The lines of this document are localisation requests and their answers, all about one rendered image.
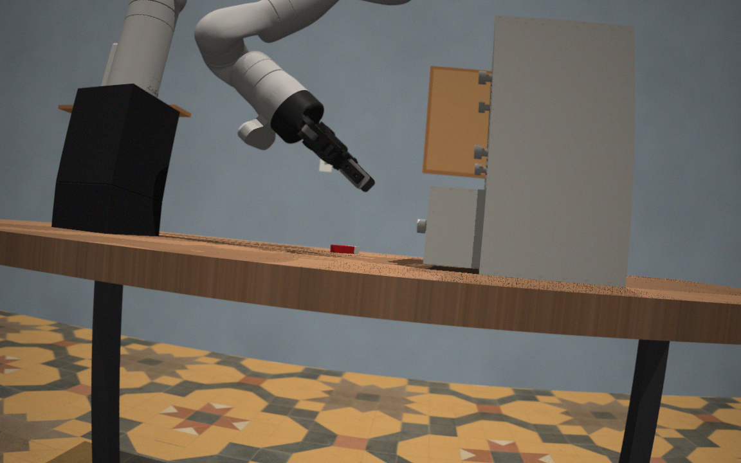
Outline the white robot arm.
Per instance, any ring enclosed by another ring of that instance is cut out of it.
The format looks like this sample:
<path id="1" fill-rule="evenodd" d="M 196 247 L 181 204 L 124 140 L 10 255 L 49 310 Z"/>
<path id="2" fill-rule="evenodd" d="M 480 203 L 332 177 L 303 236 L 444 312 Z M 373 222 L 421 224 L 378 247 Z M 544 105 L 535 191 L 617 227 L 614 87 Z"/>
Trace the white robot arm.
<path id="1" fill-rule="evenodd" d="M 234 87 L 259 115 L 237 130 L 244 143 L 269 149 L 275 141 L 271 117 L 276 109 L 307 89 L 264 53 L 249 53 L 243 39 L 259 34 L 265 43 L 273 43 L 315 23 L 338 1 L 261 0 L 215 10 L 197 24 L 194 37 L 209 70 Z M 178 15 L 186 3 L 131 0 L 101 87 L 134 83 L 157 98 Z"/>

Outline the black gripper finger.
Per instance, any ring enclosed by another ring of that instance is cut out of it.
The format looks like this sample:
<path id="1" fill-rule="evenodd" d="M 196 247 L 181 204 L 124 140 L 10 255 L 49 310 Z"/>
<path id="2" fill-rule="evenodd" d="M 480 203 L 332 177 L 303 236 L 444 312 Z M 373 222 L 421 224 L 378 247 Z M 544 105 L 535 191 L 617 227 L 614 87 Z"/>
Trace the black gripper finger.
<path id="1" fill-rule="evenodd" d="M 363 188 L 363 186 L 370 181 L 370 177 L 361 169 L 361 167 L 358 166 L 358 164 L 356 164 L 356 162 L 352 159 L 348 161 L 350 156 L 347 152 L 342 150 L 342 143 L 340 143 L 340 141 L 331 134 L 331 130 L 327 128 L 323 122 L 318 124 L 320 128 L 316 126 L 315 122 L 311 121 L 305 125 L 302 127 L 303 129 L 301 128 L 298 135 L 301 140 L 304 140 L 302 143 L 307 147 L 307 149 L 311 149 L 317 156 L 320 156 L 321 160 L 332 165 L 333 169 L 340 169 L 342 175 L 346 176 L 348 181 L 352 182 L 356 188 Z M 320 138 L 315 141 L 318 136 L 320 136 Z M 329 136 L 331 140 L 327 136 Z M 321 148 L 326 143 L 330 143 L 331 145 L 322 152 Z"/>
<path id="2" fill-rule="evenodd" d="M 330 129 L 330 128 L 329 128 L 329 129 Z M 331 129 L 330 129 L 330 130 L 331 130 Z M 335 136 L 335 133 L 333 132 L 333 130 L 331 130 L 331 134 L 333 134 L 333 136 Z M 335 136 L 335 137 L 336 137 L 336 136 Z M 336 138 L 337 138 L 337 137 L 336 137 Z M 338 140 L 338 138 L 337 138 L 337 140 Z M 340 140 L 339 140 L 339 141 L 340 141 Z M 342 143 L 342 142 L 340 141 L 340 143 Z M 343 143 L 342 143 L 342 150 L 344 150 L 345 152 L 347 152 L 347 151 L 348 151 L 348 148 L 347 148 L 347 147 L 346 147 L 346 145 L 344 145 Z M 348 152 L 347 152 L 347 153 L 348 153 Z M 348 154 L 349 154 L 349 153 L 348 153 Z M 349 160 L 351 160 L 351 159 L 352 159 L 352 160 L 353 160 L 354 162 L 356 162 L 356 164 L 358 164 L 358 161 L 356 160 L 356 158 L 354 159 L 354 157 L 353 157 L 352 155 L 350 155 L 350 154 L 349 154 L 349 156 L 350 156 Z M 348 160 L 348 161 L 349 161 L 349 160 Z M 358 166 L 359 166 L 359 164 L 358 164 Z M 359 166 L 359 167 L 361 167 L 361 166 Z M 369 174 L 367 173 L 367 175 L 369 175 Z M 369 181 L 369 182 L 368 182 L 368 183 L 367 183 L 367 184 L 366 184 L 365 186 L 363 186 L 363 188 L 361 188 L 361 190 L 362 190 L 363 192 L 368 192 L 368 191 L 370 190 L 370 188 L 372 188 L 372 187 L 374 186 L 374 179 L 373 179 L 373 178 L 372 178 L 372 177 L 371 177 L 370 175 L 369 175 L 369 177 L 370 177 L 370 181 Z"/>

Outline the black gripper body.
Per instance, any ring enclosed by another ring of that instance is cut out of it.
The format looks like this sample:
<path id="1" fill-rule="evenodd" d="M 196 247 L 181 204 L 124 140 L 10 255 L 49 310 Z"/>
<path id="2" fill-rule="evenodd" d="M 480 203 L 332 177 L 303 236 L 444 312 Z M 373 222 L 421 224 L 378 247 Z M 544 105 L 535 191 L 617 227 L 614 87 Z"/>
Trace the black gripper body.
<path id="1" fill-rule="evenodd" d="M 273 117 L 271 117 L 271 129 L 285 141 L 285 143 L 298 143 L 301 128 L 309 121 L 315 122 L 316 126 L 324 114 L 324 107 L 311 92 L 307 90 L 298 91 L 286 98 Z"/>

